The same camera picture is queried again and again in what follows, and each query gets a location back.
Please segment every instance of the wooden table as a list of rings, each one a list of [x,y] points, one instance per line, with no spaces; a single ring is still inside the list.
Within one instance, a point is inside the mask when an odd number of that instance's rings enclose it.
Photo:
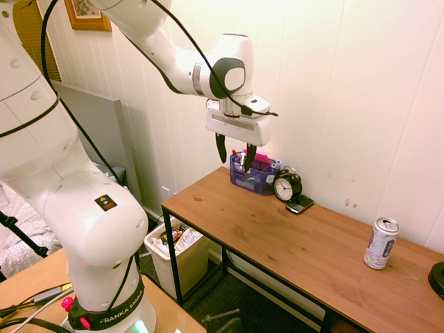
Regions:
[[[25,271],[12,276],[0,283],[0,309],[18,304],[25,298],[41,290],[69,282],[65,272],[66,255],[64,250],[48,256],[32,265]],[[145,285],[145,296],[154,306],[157,323],[155,333],[174,333],[179,329],[182,333],[203,333],[205,329],[200,326],[189,314],[177,305],[169,296],[154,285],[148,278],[142,278]],[[37,318],[61,324],[67,313],[60,306],[61,300],[45,309]],[[14,315],[5,317],[2,321],[12,318],[30,316],[36,310],[35,307],[17,311]],[[14,326],[2,330],[2,333],[10,332]],[[25,326],[20,332],[40,333],[48,331],[34,325]]]
[[[225,168],[162,208],[165,221],[179,218],[324,308],[323,332],[333,313],[369,332],[444,333],[444,301],[427,280],[440,253],[398,238],[387,267],[373,270],[363,261],[370,225],[320,205],[292,214],[275,196],[232,185]]]

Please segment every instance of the soda can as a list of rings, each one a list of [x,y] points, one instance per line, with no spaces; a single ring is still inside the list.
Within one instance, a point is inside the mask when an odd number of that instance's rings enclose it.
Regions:
[[[365,263],[373,269],[383,269],[399,233],[400,227],[395,220],[384,217],[376,220],[364,255]]]

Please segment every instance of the green light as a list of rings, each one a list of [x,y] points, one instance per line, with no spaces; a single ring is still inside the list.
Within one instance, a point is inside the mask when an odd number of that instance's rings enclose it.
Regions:
[[[134,328],[137,333],[150,333],[148,328],[146,328],[144,321],[136,321],[134,323]]]

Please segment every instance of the black alarm clock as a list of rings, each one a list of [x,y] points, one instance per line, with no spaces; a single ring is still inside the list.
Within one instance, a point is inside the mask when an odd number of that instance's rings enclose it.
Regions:
[[[302,193],[302,180],[295,169],[286,166],[278,173],[274,189],[276,196],[280,200],[287,202],[296,199]]]

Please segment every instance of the white trash can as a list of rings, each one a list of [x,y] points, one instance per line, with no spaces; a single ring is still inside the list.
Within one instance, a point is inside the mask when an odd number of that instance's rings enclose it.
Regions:
[[[171,217],[171,227],[173,229],[179,230],[182,225],[184,223]],[[177,298],[169,254],[165,255],[161,250],[153,246],[152,238],[160,239],[160,235],[164,231],[165,224],[157,226],[156,229],[145,236],[144,243],[153,258],[155,272],[159,277],[160,285],[172,297]],[[209,246],[209,239],[201,234],[193,243],[176,254],[182,295],[185,295],[206,274]]]

